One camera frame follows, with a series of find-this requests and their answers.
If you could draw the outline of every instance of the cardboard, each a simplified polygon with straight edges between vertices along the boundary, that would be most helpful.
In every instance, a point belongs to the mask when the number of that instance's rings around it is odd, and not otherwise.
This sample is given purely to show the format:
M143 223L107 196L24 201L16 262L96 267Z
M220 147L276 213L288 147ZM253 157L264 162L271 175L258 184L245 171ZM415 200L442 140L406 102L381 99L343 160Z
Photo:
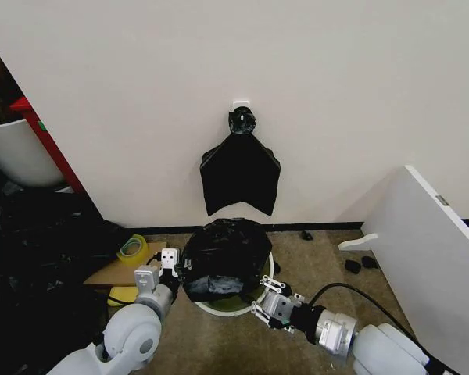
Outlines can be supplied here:
M152 241L148 242L149 258L154 256L157 252L161 252L162 248L166 248L165 241ZM93 273L85 282L86 285L99 285L99 286L128 286L135 285L134 271L140 266L129 266L119 259L114 260L109 265L101 268L99 271Z

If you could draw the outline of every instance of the roll of tape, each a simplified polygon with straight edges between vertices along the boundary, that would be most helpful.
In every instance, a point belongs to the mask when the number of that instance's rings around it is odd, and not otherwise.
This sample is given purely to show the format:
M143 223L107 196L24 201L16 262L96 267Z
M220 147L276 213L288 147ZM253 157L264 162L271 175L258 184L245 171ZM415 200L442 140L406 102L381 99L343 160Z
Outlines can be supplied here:
M149 258L148 242L139 234L134 234L116 254L118 258L129 265L138 266Z

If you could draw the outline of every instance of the wooden board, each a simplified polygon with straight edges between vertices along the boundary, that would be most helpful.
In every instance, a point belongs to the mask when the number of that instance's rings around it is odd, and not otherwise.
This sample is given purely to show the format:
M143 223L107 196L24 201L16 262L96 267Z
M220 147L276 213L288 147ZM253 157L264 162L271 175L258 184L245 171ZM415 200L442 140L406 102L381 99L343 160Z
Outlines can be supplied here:
M417 339L468 374L469 227L405 166L361 229L378 235L368 244Z
M157 252L161 252L162 248L166 248L166 242L148 242L148 248L149 256L151 257ZM117 259L106 267L101 268L96 273L93 273L84 284L98 286L135 285L134 271L139 266L140 265L128 266L126 263Z

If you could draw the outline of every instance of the white wall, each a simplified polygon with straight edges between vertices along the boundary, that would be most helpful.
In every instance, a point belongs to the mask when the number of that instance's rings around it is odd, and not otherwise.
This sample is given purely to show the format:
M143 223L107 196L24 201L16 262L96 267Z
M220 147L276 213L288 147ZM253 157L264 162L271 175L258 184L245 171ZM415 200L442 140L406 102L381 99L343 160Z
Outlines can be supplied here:
M217 216L363 220L411 163L469 217L469 0L0 0L0 54L108 220L208 222L235 98L281 179L272 217Z

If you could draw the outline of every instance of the black garbage bag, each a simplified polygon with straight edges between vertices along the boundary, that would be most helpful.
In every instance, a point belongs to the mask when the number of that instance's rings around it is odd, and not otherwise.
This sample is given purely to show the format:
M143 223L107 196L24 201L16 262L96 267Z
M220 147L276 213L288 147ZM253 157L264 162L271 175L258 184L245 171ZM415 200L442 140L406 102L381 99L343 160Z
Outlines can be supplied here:
M263 227L247 219L217 219L184 247L183 289L192 302L245 295L259 286L272 248Z
M106 298L83 282L130 235L80 195L0 195L0 373L46 373L100 334Z
M280 162L252 134L256 118L246 107L229 113L231 134L202 157L200 174L206 211L210 215L246 202L266 215L276 202Z

